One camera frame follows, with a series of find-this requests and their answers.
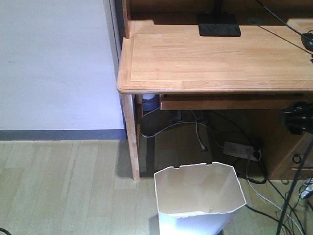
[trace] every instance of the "power strip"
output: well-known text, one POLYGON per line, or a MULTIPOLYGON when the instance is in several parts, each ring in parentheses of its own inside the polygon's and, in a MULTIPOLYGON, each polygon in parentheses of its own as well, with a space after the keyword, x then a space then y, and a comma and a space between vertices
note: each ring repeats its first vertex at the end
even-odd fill
POLYGON ((254 152, 255 150, 253 146, 228 141, 224 142, 224 154, 226 155, 258 161, 258 159, 256 159, 253 155, 254 152))

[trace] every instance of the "black clamp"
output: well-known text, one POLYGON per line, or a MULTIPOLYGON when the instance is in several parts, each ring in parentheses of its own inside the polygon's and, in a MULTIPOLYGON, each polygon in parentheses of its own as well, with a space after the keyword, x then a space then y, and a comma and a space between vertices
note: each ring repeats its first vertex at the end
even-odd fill
POLYGON ((301 135, 303 131, 313 134, 313 103, 295 102, 280 111, 279 119, 294 135, 301 135))

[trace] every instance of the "desk leg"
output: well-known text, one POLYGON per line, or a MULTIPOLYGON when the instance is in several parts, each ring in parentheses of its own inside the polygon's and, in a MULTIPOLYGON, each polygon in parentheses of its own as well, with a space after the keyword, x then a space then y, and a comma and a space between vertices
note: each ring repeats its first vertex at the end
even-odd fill
POLYGON ((122 94, 122 104, 126 123, 127 138, 134 180, 139 180, 138 147, 134 117, 134 103, 131 94, 122 94))

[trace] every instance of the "baseboard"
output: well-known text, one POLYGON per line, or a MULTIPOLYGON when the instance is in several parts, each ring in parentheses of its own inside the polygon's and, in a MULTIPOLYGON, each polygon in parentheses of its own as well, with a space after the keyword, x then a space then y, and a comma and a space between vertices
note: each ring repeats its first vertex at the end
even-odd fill
POLYGON ((124 129, 0 131, 0 141, 125 140, 124 129))

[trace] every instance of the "desk top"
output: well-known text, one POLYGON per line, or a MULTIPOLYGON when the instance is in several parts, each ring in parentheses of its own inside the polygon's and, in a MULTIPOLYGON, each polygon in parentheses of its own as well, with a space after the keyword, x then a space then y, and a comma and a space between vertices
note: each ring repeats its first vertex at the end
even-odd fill
MULTIPOLYGON (((312 57, 299 35, 267 12, 236 17, 241 37, 201 37, 193 13, 134 15, 130 38, 123 41, 118 90, 123 94, 313 92, 312 57), (263 24, 250 25, 249 17, 263 24)), ((313 29, 312 16, 295 16, 288 23, 300 32, 313 29)))

